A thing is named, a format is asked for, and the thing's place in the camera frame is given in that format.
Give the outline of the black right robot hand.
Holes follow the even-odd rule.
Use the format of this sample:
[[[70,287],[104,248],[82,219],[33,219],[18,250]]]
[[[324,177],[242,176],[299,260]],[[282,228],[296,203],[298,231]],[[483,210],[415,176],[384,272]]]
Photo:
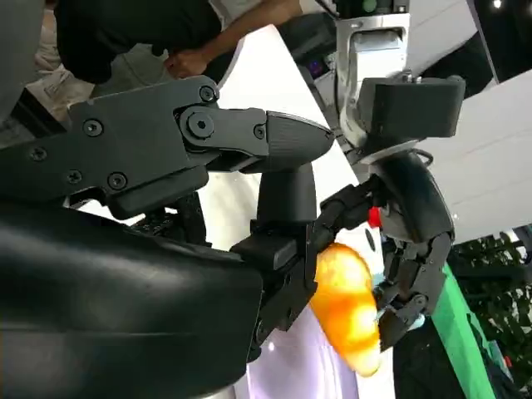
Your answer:
[[[3,397],[200,397],[307,306],[333,135],[218,98],[204,76],[103,96],[2,150]]]

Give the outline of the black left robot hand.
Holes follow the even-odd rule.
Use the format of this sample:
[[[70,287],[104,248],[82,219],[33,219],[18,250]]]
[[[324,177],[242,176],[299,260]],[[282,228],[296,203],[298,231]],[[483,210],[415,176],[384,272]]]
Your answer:
[[[443,196],[416,152],[405,150],[373,163],[366,182],[344,187],[320,208],[313,229],[318,252],[341,229],[372,221],[389,239],[382,248],[384,279],[373,291],[383,312],[381,349],[387,350],[419,316],[433,313],[444,287],[455,231]]]

